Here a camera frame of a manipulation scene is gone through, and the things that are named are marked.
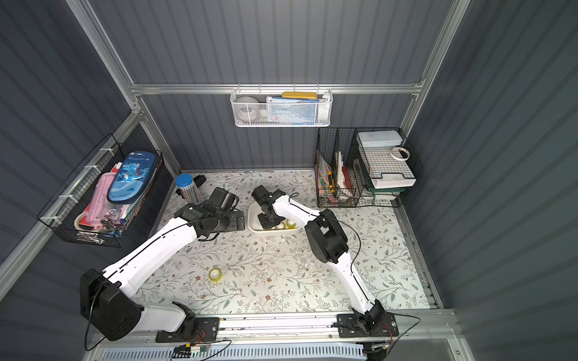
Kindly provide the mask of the white storage box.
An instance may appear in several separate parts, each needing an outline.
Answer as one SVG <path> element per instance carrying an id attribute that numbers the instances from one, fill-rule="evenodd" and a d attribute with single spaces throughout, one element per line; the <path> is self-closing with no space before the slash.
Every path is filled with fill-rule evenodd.
<path id="1" fill-rule="evenodd" d="M 265 229 L 262 227 L 258 215 L 262 214 L 262 210 L 256 202 L 254 202 L 248 209 L 248 215 L 245 218 L 246 226 L 248 229 L 254 233 L 256 236 L 292 236 L 298 234 L 303 228 L 296 227 L 294 229 L 289 229 L 286 226 L 285 230 L 277 230 L 275 227 L 272 229 Z"/>

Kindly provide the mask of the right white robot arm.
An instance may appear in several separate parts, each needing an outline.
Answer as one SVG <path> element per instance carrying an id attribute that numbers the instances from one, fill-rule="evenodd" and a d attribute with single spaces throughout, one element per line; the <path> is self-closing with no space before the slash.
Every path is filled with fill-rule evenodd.
<path id="1" fill-rule="evenodd" d="M 266 230 L 282 221 L 292 221 L 305 230 L 314 256 L 328 264 L 345 287 L 361 332 L 366 335 L 375 332 L 385 316 L 385 308 L 355 268 L 344 224 L 337 216 L 329 209 L 319 211 L 306 207 L 281 190 L 270 192 L 258 186 L 251 196 L 262 210 L 257 218 Z"/>

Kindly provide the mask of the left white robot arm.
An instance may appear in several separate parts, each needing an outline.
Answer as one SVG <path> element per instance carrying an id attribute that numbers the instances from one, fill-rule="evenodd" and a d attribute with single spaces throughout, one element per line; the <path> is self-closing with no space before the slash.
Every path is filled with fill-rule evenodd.
<path id="1" fill-rule="evenodd" d="M 188 341 L 197 334 L 196 315 L 180 302 L 154 305 L 134 296 L 147 279 L 186 245 L 213 241 L 221 233 L 245 228 L 239 197 L 217 187 L 210 197 L 187 204 L 150 239 L 102 271 L 90 269 L 80 278 L 81 315 L 108 341 L 135 332 L 165 332 Z"/>

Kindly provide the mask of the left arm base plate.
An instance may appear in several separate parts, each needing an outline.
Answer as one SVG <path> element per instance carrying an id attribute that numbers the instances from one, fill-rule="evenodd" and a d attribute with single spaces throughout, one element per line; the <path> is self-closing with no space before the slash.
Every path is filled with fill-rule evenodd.
<path id="1" fill-rule="evenodd" d="M 215 341 L 221 319 L 218 317 L 197 317 L 186 319 L 184 325 L 175 332 L 158 331 L 156 343 L 204 343 Z"/>

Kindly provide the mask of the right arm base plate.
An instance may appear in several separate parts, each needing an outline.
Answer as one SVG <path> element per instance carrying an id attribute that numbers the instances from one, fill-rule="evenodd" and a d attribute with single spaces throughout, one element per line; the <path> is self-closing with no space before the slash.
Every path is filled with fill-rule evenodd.
<path id="1" fill-rule="evenodd" d="M 338 329 L 340 338 L 364 338 L 364 337 L 394 337 L 399 335 L 397 321 L 393 314 L 385 313 L 385 316 L 377 324 L 373 331 L 364 332 L 358 323 L 358 316 L 353 313 L 337 314 L 337 320 L 333 327 Z"/>

